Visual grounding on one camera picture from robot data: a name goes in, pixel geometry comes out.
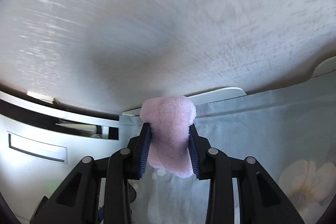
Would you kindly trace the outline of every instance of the pink cloth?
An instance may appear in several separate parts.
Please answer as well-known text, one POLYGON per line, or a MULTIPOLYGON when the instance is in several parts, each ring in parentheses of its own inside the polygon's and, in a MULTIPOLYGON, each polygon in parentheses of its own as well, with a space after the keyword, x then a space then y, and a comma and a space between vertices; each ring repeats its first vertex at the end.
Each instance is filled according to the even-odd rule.
POLYGON ((185 96, 156 97, 146 100, 140 118, 151 124, 152 140, 148 163, 166 169, 180 178, 193 175, 189 156, 189 126, 196 108, 185 96))

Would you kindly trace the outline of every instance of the teal fabric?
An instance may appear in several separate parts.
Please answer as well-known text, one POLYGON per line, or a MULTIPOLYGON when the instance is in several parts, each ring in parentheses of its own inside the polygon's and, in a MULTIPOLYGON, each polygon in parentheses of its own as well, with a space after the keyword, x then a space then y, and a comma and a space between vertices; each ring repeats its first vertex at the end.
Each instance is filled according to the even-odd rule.
MULTIPOLYGON (((315 173, 322 178, 326 177, 321 173, 327 167, 334 170, 335 114, 336 72, 332 72, 284 89, 199 105, 195 125, 199 135, 208 138, 213 147, 230 157, 255 157, 278 182, 284 170, 298 160, 301 164, 313 161, 315 173)), ((120 116, 120 140, 127 145, 141 127, 139 117, 120 116)), ((209 182, 163 174, 148 166, 144 178, 131 181, 138 188, 132 204, 135 222, 204 224, 209 182)), ((334 185, 334 181, 324 184, 334 185)), ((318 200, 323 210, 335 195, 335 187, 331 188, 318 200)), ((238 217, 236 188, 235 197, 238 217)), ((304 220, 314 224, 322 213, 304 220)))

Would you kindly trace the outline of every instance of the round metal joint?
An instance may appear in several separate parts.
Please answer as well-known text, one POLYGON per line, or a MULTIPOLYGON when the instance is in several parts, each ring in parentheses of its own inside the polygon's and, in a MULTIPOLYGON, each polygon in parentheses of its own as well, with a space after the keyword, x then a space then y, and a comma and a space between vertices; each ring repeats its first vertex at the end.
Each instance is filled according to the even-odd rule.
POLYGON ((210 148, 208 150, 209 154, 211 155, 217 155, 218 154, 218 150, 216 148, 210 148))
POLYGON ((84 158, 82 158, 82 163, 84 164, 88 164, 92 161, 92 158, 90 156, 86 156, 84 158))
POLYGON ((129 150, 128 148, 123 148, 120 150, 120 153, 122 155, 128 155, 131 152, 131 150, 129 150))
POLYGON ((247 157, 246 161, 249 164, 255 164, 255 158, 254 157, 247 157))

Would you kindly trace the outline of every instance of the recessed rectangular handle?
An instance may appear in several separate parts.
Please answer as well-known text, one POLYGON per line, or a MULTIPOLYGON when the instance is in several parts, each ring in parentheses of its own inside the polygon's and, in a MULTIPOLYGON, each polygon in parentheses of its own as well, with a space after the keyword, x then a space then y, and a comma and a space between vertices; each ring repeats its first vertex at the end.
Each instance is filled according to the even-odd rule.
POLYGON ((9 148, 45 160, 67 163, 67 148, 8 134, 9 148))

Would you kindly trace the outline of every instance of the folded pink cloth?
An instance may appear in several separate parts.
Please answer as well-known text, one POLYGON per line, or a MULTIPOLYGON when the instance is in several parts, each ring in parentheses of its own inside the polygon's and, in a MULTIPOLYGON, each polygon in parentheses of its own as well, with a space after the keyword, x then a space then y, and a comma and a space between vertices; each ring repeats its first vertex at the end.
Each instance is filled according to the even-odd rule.
POLYGON ((152 140, 148 163, 166 169, 180 178, 193 175, 189 156, 189 126, 196 108, 185 96, 156 97, 146 100, 140 118, 151 124, 152 140))

